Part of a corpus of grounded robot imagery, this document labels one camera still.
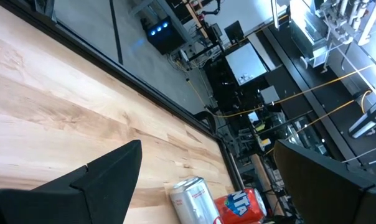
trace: wooden table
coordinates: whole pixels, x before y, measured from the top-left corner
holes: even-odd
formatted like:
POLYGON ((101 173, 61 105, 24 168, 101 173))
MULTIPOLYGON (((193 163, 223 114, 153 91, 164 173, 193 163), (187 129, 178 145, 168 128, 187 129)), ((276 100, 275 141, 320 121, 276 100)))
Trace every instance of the wooden table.
POLYGON ((214 198, 233 191, 215 141, 0 6, 0 188, 33 189, 133 139, 125 223, 178 223, 168 191, 193 175, 214 198))

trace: floor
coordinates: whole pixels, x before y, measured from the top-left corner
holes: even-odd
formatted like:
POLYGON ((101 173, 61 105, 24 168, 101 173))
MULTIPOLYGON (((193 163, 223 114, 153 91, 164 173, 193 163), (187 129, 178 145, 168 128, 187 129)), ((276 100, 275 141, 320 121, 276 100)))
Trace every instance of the floor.
POLYGON ((168 199, 193 175, 233 191, 217 143, 0 7, 0 188, 33 189, 140 139, 125 223, 178 223, 168 199))
MULTIPOLYGON (((117 61, 115 33, 109 0, 59 0, 55 2, 58 20, 97 46, 117 61)), ((174 69, 146 39, 138 16, 131 16, 130 0, 114 0, 123 65, 145 82, 174 100, 193 114, 204 110, 194 90, 187 84, 189 77, 205 104, 210 104, 211 90, 205 74, 199 69, 185 74, 174 69)))

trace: aluminum can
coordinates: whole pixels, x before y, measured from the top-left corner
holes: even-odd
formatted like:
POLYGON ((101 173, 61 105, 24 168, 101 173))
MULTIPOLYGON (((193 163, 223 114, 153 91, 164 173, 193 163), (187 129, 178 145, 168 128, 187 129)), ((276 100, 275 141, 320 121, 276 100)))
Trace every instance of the aluminum can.
POLYGON ((170 198, 182 224, 222 224, 219 211, 201 177, 173 186, 170 198))

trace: wire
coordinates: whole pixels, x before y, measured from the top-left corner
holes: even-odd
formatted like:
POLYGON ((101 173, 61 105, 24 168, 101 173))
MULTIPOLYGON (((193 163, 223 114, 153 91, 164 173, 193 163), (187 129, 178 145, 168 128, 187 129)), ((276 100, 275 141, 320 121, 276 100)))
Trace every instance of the wire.
POLYGON ((368 154, 368 153, 371 153, 371 152, 373 152, 373 151, 376 151, 376 148, 375 148, 375 149, 371 149, 371 150, 369 150, 369 151, 367 151, 367 152, 364 152, 364 153, 362 153, 362 154, 359 155, 359 156, 355 156, 354 158, 351 158, 351 159, 348 159, 348 160, 346 160, 346 161, 343 161, 343 163, 353 161, 354 159, 358 159, 358 158, 360 158, 360 157, 362 157, 362 156, 364 156, 364 155, 366 155, 366 154, 368 154))
POLYGON ((171 67, 173 68, 173 69, 175 69, 176 71, 178 71, 178 72, 181 72, 181 69, 179 68, 179 67, 175 67, 175 65, 173 65, 171 62, 172 62, 172 60, 171 60, 171 56, 169 57, 169 56, 167 56, 167 62, 169 62, 169 65, 171 65, 171 67))
POLYGON ((202 97, 200 97, 198 91, 194 88, 194 86, 192 85, 192 83, 190 82, 190 80, 188 80, 188 83, 189 83, 189 84, 192 86, 192 88, 194 89, 194 91, 195 91, 196 95, 198 96, 200 102, 202 102, 202 104, 206 107, 206 104, 203 102, 202 97))
MULTIPOLYGON (((278 21, 280 21, 280 20, 286 18, 287 16, 288 16, 288 15, 284 15, 283 17, 280 17, 280 18, 278 19, 278 21)), ((274 23, 272 22, 272 23, 269 23, 269 24, 267 24, 267 25, 265 25, 265 26, 259 28, 258 30, 256 30, 256 31, 254 31, 254 32, 252 32, 252 33, 250 33, 250 34, 248 34, 245 38, 243 38, 243 39, 242 39, 241 41, 239 41, 238 43, 235 43, 235 44, 232 44, 232 45, 228 46, 227 49, 229 49, 229 48, 231 48, 231 47, 233 47, 233 46, 236 46, 236 45, 239 44, 240 42, 242 42, 242 41, 244 41, 244 40, 247 40, 248 36, 250 36, 250 35, 252 35, 252 34, 257 34, 258 32, 262 31, 263 29, 266 29, 267 27, 269 27, 269 26, 271 26, 271 25, 273 25, 273 24, 274 24, 274 23)))
POLYGON ((368 93, 371 93, 372 91, 368 90, 364 93, 364 95, 362 96, 362 99, 361 99, 361 110, 362 110, 362 113, 365 114, 365 110, 364 110, 364 99, 365 97, 367 96, 368 93))
MULTIPOLYGON (((324 86, 329 85, 329 84, 331 84, 331 83, 337 82, 337 81, 339 81, 339 80, 342 80, 342 79, 344 79, 344 78, 347 78, 347 77, 349 77, 349 76, 351 76, 351 75, 356 74, 357 72, 361 72, 361 71, 363 71, 363 70, 365 70, 365 69, 367 69, 367 68, 373 67, 373 66, 375 66, 375 64, 371 64, 371 65, 369 65, 369 66, 366 66, 366 67, 361 68, 361 69, 359 69, 359 70, 356 70, 356 71, 354 71, 354 72, 348 73, 347 75, 344 75, 344 76, 342 76, 342 77, 340 77, 340 78, 336 78, 336 79, 331 80, 331 81, 329 81, 329 82, 327 82, 327 83, 324 83, 324 84, 321 84, 321 85, 318 85, 318 86, 312 87, 312 88, 310 88, 310 89, 308 89, 308 90, 302 91, 301 93, 297 93, 297 94, 295 94, 295 95, 293 95, 293 96, 289 96, 289 97, 287 97, 287 98, 285 98, 285 99, 278 100, 278 101, 276 101, 276 102, 273 102, 273 105, 278 104, 278 103, 283 103, 283 102, 285 102, 285 101, 287 101, 287 100, 290 100, 290 99, 295 98, 295 97, 297 97, 297 96, 301 96, 301 95, 303 95, 303 94, 305 94, 305 93, 308 93, 308 92, 310 92, 310 91, 316 90, 316 89, 318 89, 318 88, 320 88, 320 87, 324 87, 324 86)), ((195 89, 195 87, 193 86, 193 84, 190 82, 190 80, 188 80, 187 82, 191 85, 191 87, 194 89, 194 91, 197 92, 196 89, 195 89)), ((199 95, 198 95, 198 97, 199 97, 200 101, 202 102, 203 106, 206 108, 206 105, 203 103, 202 98, 201 98, 199 95)), ((211 113, 209 110, 207 110, 207 111, 209 111, 209 113, 211 113, 211 114, 212 114, 213 116, 215 116, 216 118, 231 118, 231 117, 238 116, 238 115, 241 115, 241 114, 251 113, 251 112, 254 112, 254 111, 260 110, 260 109, 262 109, 262 108, 264 108, 264 107, 265 107, 265 106, 260 106, 260 107, 257 107, 257 108, 251 109, 251 110, 241 111, 241 112, 239 112, 239 113, 234 113, 234 114, 230 114, 230 115, 216 115, 216 114, 211 113)))
POLYGON ((171 56, 170 56, 170 61, 174 64, 174 65, 177 65, 179 67, 179 70, 181 70, 182 72, 184 72, 185 74, 188 74, 188 71, 181 65, 180 62, 175 62, 171 56))
POLYGON ((279 203, 280 201, 278 200, 278 199, 276 199, 276 203, 275 203, 275 206, 274 206, 274 209, 272 210, 272 212, 273 212, 273 216, 275 216, 275 210, 276 210, 276 207, 278 206, 278 203, 279 203))
MULTIPOLYGON (((337 107, 336 109, 332 110, 331 112, 328 112, 327 114, 325 114, 325 115, 323 115, 323 116, 321 116, 321 117, 315 119, 313 122, 310 122, 309 124, 307 124, 307 125, 305 125, 303 128, 301 128, 299 131, 296 131, 296 133, 291 134, 291 135, 290 135, 289 137, 287 137, 285 140, 288 140, 289 138, 293 137, 294 134, 299 133, 300 131, 302 131, 302 130, 308 128, 308 127, 310 127, 311 125, 315 124, 316 122, 318 122, 318 121, 322 120, 323 118, 329 116, 330 114, 333 114, 333 113, 335 113, 336 111, 338 111, 338 110, 340 110, 340 109, 342 109, 342 108, 344 108, 344 107, 350 105, 350 104, 353 103, 353 102, 354 102, 354 100, 350 100, 350 101, 348 101, 347 103, 345 103, 345 104, 343 104, 343 105, 337 107)), ((270 149, 265 155, 269 154, 269 153, 272 152, 273 150, 274 150, 274 148, 270 149)))

